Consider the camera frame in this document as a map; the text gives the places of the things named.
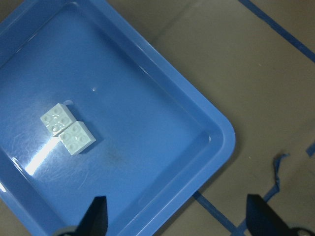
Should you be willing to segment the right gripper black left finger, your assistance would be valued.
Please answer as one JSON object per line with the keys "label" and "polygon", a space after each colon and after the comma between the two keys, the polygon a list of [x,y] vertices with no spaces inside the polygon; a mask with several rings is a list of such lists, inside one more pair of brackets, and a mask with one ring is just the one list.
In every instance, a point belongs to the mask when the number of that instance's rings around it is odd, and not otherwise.
{"label": "right gripper black left finger", "polygon": [[107,199],[95,197],[76,228],[77,236],[105,236],[108,230]]}

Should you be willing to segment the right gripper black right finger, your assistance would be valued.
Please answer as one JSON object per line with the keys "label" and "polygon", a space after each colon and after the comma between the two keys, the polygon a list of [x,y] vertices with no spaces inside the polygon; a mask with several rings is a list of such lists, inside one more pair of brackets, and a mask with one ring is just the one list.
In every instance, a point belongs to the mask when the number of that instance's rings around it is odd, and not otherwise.
{"label": "right gripper black right finger", "polygon": [[287,224],[257,194],[247,195],[246,226],[252,236],[288,236]]}

